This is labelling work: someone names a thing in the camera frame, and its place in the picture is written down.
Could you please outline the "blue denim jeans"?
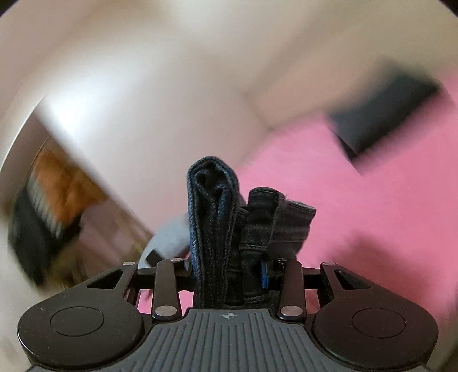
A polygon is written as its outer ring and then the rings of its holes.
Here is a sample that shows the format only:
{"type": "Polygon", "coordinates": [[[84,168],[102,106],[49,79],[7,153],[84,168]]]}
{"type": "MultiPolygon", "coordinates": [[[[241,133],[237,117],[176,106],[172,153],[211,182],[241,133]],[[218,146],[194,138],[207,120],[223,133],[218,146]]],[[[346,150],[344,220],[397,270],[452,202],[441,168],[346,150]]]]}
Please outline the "blue denim jeans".
{"type": "Polygon", "coordinates": [[[235,172],[217,157],[204,157],[190,167],[187,191],[194,307],[276,304],[279,292],[265,288],[262,267],[296,259],[316,209],[270,187],[253,188],[242,198],[235,172]]]}

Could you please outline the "pink bed sheet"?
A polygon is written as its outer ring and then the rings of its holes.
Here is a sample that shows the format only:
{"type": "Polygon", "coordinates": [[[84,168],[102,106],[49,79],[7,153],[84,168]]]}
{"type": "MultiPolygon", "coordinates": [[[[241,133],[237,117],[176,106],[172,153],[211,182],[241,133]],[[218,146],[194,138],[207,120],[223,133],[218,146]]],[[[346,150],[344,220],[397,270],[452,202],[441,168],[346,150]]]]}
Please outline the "pink bed sheet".
{"type": "Polygon", "coordinates": [[[302,264],[334,261],[428,310],[439,325],[429,365],[445,364],[457,344],[457,89],[357,163],[315,114],[274,132],[236,173],[243,195],[266,186],[315,207],[302,264]]]}

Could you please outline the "dark navy garment pile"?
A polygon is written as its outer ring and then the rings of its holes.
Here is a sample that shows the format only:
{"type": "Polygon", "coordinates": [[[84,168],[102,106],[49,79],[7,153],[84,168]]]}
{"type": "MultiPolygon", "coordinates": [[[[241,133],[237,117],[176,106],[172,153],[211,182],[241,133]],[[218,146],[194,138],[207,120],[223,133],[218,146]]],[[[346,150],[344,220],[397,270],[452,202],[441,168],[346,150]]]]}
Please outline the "dark navy garment pile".
{"type": "Polygon", "coordinates": [[[329,113],[335,137],[348,161],[359,163],[439,92],[438,81],[422,69],[394,63],[379,65],[360,97],[329,113]]]}

